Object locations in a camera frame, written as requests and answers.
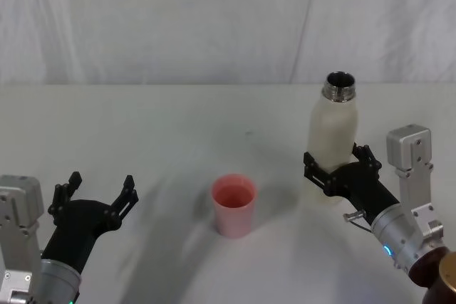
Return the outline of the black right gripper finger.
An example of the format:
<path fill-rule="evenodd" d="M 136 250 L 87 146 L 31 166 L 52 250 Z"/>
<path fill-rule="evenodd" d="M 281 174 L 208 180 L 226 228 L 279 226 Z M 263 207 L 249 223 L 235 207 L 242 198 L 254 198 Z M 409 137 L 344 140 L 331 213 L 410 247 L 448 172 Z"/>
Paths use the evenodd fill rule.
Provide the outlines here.
<path fill-rule="evenodd" d="M 303 162 L 305 178 L 319 187 L 326 196 L 334 196 L 331 175 L 320 168 L 309 152 L 304 153 Z"/>
<path fill-rule="evenodd" d="M 382 168 L 381 162 L 375 158 L 372 150 L 368 145 L 357 145 L 354 143 L 352 155 L 374 174 L 378 174 L 379 170 Z"/>

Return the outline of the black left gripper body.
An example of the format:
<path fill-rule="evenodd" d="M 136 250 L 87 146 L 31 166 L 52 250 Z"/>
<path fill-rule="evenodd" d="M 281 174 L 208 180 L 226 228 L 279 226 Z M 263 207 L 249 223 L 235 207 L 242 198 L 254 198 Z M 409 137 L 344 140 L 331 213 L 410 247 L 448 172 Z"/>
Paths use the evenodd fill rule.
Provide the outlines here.
<path fill-rule="evenodd" d="M 41 257 L 64 263 L 78 273 L 82 273 L 97 239 L 121 226 L 118 212 L 99 201 L 52 204 L 48 212 L 56 228 Z"/>

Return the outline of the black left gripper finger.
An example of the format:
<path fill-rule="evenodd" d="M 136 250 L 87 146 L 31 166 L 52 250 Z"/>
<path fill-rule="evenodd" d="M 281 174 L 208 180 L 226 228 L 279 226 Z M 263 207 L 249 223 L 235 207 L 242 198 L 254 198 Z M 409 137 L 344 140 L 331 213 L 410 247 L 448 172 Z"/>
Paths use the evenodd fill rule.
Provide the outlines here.
<path fill-rule="evenodd" d="M 81 183 L 82 177 L 80 172 L 73 172 L 67 183 L 57 184 L 54 189 L 53 200 L 48 208 L 48 213 L 52 216 L 56 216 L 62 211 Z"/>
<path fill-rule="evenodd" d="M 122 225 L 123 219 L 129 214 L 138 201 L 139 199 L 135 190 L 133 176 L 128 175 L 125 178 L 123 188 L 119 196 L 106 211 L 106 215 L 108 217 L 108 227 L 110 229 L 119 229 Z"/>

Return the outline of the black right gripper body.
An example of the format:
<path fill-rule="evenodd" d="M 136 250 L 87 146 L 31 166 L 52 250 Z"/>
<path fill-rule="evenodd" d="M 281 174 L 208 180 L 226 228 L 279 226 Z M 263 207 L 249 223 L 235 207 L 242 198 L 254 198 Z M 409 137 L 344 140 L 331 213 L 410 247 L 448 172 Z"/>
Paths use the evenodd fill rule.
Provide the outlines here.
<path fill-rule="evenodd" d="M 385 209 L 399 201 L 379 181 L 377 171 L 361 162 L 339 167 L 329 175 L 328 196 L 347 199 L 366 221 L 374 221 Z"/>

